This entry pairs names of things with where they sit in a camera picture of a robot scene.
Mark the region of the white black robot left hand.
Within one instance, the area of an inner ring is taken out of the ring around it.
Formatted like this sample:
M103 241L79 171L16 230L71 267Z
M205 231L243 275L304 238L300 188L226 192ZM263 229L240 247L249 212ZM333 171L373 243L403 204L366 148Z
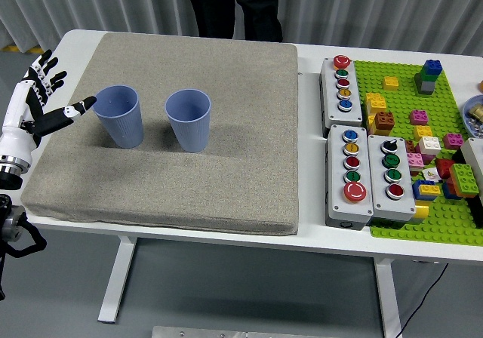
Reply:
M45 51L15 86L1 135L1 155L10 161L21 160L24 164L30 164L32 151L38 148L42 137L70 126L97 101L90 96L72 105L45 112L50 97L63 86L67 76L63 71L48 77L48 72L57 63L58 59L52 56L52 51Z

